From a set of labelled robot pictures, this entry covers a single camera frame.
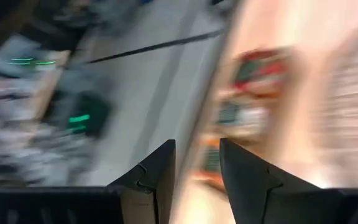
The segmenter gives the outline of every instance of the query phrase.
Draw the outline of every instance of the black stripe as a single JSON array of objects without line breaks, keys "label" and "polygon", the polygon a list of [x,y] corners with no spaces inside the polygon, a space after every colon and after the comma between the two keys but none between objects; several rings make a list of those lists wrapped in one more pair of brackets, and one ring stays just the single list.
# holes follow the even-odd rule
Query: black stripe
[{"label": "black stripe", "polygon": [[184,38],[184,39],[180,39],[180,40],[168,41],[168,42],[164,42],[164,43],[161,43],[161,44],[155,44],[155,45],[151,45],[151,46],[148,46],[148,47],[143,47],[141,49],[130,50],[128,52],[119,53],[119,54],[116,54],[116,55],[95,59],[95,60],[89,61],[88,63],[98,63],[98,62],[103,62],[105,60],[111,60],[111,59],[115,59],[115,58],[120,58],[120,57],[129,56],[129,55],[148,52],[148,51],[151,51],[151,50],[157,50],[157,49],[161,49],[161,48],[164,48],[164,47],[171,47],[171,46],[174,46],[174,45],[182,45],[182,44],[188,44],[188,43],[192,43],[192,42],[197,42],[197,41],[209,39],[209,38],[212,38],[212,37],[216,37],[221,33],[222,33],[221,30],[217,30],[217,31],[214,31],[214,32],[206,33],[206,34],[196,35],[194,37],[188,37],[188,38]]}]

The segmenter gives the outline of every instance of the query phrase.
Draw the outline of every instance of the green light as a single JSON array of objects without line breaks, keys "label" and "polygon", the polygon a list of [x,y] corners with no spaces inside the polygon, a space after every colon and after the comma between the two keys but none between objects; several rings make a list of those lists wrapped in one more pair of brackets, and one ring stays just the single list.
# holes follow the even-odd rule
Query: green light
[{"label": "green light", "polygon": [[77,128],[70,128],[69,130],[70,130],[70,131],[80,131],[80,130],[84,130],[84,129],[86,129],[86,126],[85,126],[85,125],[81,125],[81,126],[79,126],[79,127],[77,127]]},{"label": "green light", "polygon": [[56,63],[55,61],[52,61],[52,62],[37,62],[36,64],[37,65],[48,65],[48,64],[51,64],[51,63]]},{"label": "green light", "polygon": [[10,65],[30,65],[30,62],[26,63],[9,63]]},{"label": "green light", "polygon": [[12,58],[11,60],[33,60],[34,58]]},{"label": "green light", "polygon": [[69,122],[74,123],[74,122],[79,122],[79,121],[85,121],[85,120],[87,120],[89,118],[90,118],[90,115],[86,114],[86,115],[83,115],[83,116],[70,118]]}]

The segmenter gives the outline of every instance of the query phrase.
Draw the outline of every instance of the white floor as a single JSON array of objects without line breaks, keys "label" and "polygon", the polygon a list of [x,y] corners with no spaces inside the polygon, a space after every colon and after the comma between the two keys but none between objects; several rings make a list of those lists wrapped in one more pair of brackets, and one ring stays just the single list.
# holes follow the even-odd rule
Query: white floor
[{"label": "white floor", "polygon": [[[122,37],[99,38],[93,58],[204,34],[223,26],[208,13],[206,1],[154,0],[144,6],[139,15],[139,20]],[[177,140],[177,164],[180,164],[213,69],[211,62],[219,40],[221,36],[88,66],[112,78],[112,93],[107,99],[114,105],[114,113],[104,139],[94,149],[93,169],[80,185],[112,182],[166,139]],[[171,84],[158,84],[160,80],[169,83],[169,75],[174,75]],[[156,103],[155,97],[164,101],[163,107],[154,108],[154,112],[147,115],[151,105]]]}]

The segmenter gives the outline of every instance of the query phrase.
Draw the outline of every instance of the black plastic part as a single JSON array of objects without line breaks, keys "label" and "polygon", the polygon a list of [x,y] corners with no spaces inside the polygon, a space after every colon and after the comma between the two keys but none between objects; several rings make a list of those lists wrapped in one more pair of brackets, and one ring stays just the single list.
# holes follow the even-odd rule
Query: black plastic part
[{"label": "black plastic part", "polygon": [[220,151],[236,223],[358,224],[358,189],[319,189],[228,139]]},{"label": "black plastic part", "polygon": [[0,223],[124,223],[122,193],[126,189],[152,194],[153,210],[148,215],[156,223],[168,223],[174,171],[175,141],[168,140],[107,187],[0,189]]}]

